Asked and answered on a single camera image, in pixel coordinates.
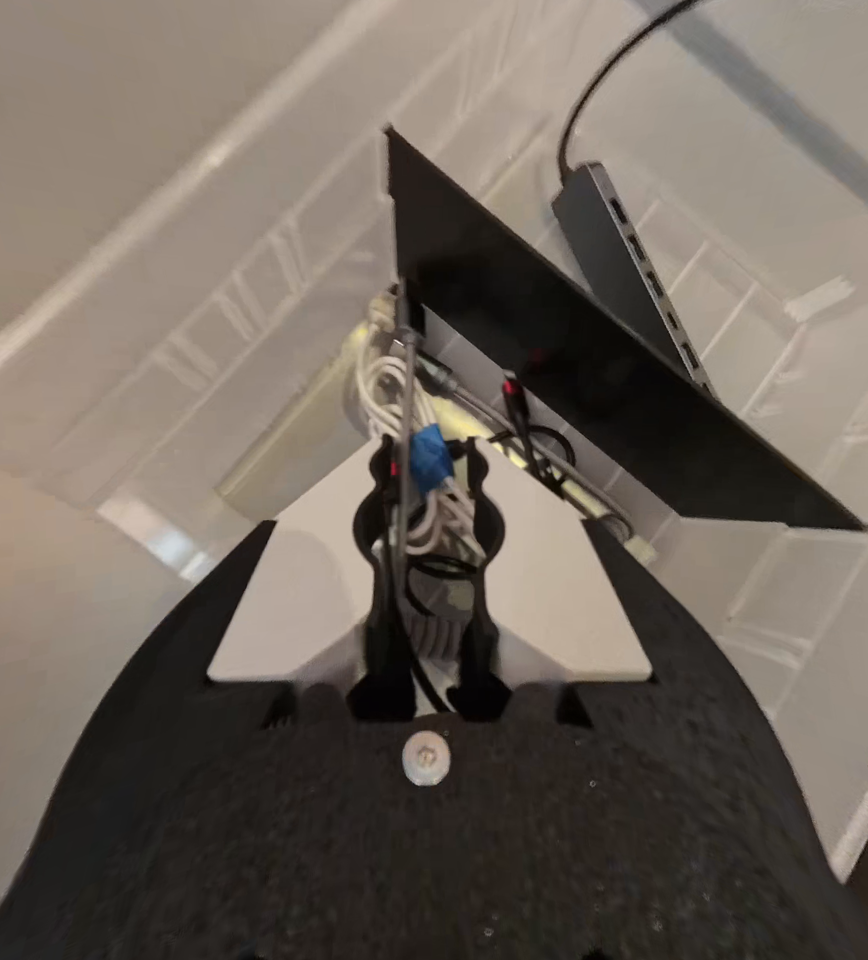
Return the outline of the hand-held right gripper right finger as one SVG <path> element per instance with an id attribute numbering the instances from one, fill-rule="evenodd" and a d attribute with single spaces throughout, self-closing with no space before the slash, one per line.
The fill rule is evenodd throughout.
<path id="1" fill-rule="evenodd" d="M 485 599 L 506 685 L 642 682 L 652 666 L 581 515 L 483 438 L 479 491 L 499 511 Z"/>

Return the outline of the black bin divider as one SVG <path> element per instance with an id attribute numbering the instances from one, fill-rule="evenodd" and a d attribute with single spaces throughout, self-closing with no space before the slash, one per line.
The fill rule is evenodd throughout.
<path id="1" fill-rule="evenodd" d="M 384 134 L 408 292 L 639 484 L 684 518 L 868 530 L 402 134 Z"/>

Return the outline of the clear plastic bin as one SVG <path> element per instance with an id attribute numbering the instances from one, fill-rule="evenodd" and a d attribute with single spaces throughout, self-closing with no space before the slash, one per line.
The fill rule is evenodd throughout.
<path id="1" fill-rule="evenodd" d="M 653 2 L 0 2 L 0 472 L 195 583 L 228 493 L 391 269 L 391 123 L 582 282 L 562 117 Z M 589 105 L 720 399 L 868 523 L 868 2 L 714 2 Z M 677 516 L 584 465 L 868 842 L 868 534 Z"/>

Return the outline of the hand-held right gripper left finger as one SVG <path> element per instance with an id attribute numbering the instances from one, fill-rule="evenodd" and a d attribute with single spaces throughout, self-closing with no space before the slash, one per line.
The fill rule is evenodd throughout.
<path id="1" fill-rule="evenodd" d="M 390 474 L 390 448 L 388 437 L 368 441 L 275 519 L 207 668 L 212 683 L 356 683 L 374 571 L 354 521 L 375 489 L 377 454 Z"/>

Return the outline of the grey USB hub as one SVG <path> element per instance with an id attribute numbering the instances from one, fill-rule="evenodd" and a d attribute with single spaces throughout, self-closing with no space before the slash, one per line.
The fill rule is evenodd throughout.
<path id="1" fill-rule="evenodd" d="M 552 209 L 594 299 L 710 396 L 717 394 L 606 167 L 571 170 Z"/>

